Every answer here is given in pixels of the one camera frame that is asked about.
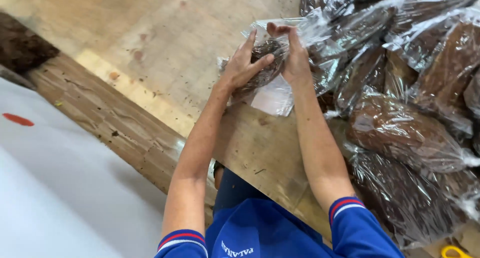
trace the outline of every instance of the blue jacket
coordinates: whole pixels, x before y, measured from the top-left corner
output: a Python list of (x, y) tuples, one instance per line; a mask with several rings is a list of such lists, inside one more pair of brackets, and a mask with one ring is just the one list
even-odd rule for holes
[(273, 201), (248, 199), (215, 214), (205, 238), (178, 230), (165, 236), (156, 258), (172, 257), (403, 257), (363, 203), (345, 197), (329, 210), (333, 249)]

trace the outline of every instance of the right hand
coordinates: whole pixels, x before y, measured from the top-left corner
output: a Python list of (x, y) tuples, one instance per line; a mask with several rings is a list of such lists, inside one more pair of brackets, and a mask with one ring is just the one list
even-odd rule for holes
[(313, 85), (312, 72), (308, 62), (308, 52), (300, 43), (297, 35), (297, 28), (291, 26), (277, 27), (272, 22), (267, 24), (267, 32), (272, 37), (278, 37), (282, 34), (288, 34), (290, 42), (290, 53), (283, 71), (283, 78), (292, 86), (297, 83)]

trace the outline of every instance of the striped cuff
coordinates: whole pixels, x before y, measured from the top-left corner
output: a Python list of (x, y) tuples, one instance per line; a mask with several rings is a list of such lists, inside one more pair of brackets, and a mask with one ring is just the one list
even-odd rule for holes
[(204, 236), (194, 230), (176, 230), (169, 234), (167, 234), (162, 241), (158, 244), (157, 253), (159, 253), (162, 249), (167, 247), (171, 247), (176, 244), (180, 243), (194, 243), (199, 246), (205, 251), (205, 255), (208, 257), (207, 254), (207, 246), (205, 245), (205, 238)]
[(336, 216), (338, 216), (338, 214), (340, 214), (340, 212), (343, 212), (349, 208), (354, 208), (354, 207), (365, 208), (362, 201), (356, 197), (344, 197), (336, 200), (333, 203), (333, 205), (330, 206), (330, 210), (328, 211), (330, 226), (332, 226), (333, 220), (335, 219)]

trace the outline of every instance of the person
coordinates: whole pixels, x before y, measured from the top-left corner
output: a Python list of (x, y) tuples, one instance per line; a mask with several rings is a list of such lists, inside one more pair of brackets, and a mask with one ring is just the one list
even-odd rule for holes
[[(228, 185), (228, 181), (238, 181), (228, 169), (220, 182), (213, 223), (205, 231), (207, 170), (227, 101), (234, 89), (245, 85), (274, 59), (268, 54), (251, 64), (253, 31), (214, 84), (185, 143), (170, 183), (163, 239), (156, 257), (403, 257), (355, 195), (345, 161), (316, 99), (308, 52), (296, 29), (269, 23), (267, 30), (272, 36), (288, 34), (290, 51), (283, 77), (293, 91), (305, 172), (316, 200), (328, 212), (333, 249), (322, 242), (319, 233), (261, 193), (242, 190), (249, 197), (240, 199), (225, 195), (228, 190), (243, 188), (238, 183), (234, 188)], [(230, 203), (219, 208), (217, 203), (225, 199)]]

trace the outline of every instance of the left hand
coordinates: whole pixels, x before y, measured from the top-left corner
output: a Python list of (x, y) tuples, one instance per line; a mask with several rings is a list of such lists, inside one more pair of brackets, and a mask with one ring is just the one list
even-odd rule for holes
[(247, 41), (238, 47), (235, 54), (228, 61), (225, 71), (217, 83), (221, 88), (227, 89), (230, 93), (245, 85), (255, 74), (274, 60), (273, 54), (267, 54), (255, 63), (251, 63), (256, 34), (257, 30), (255, 29), (250, 33)]

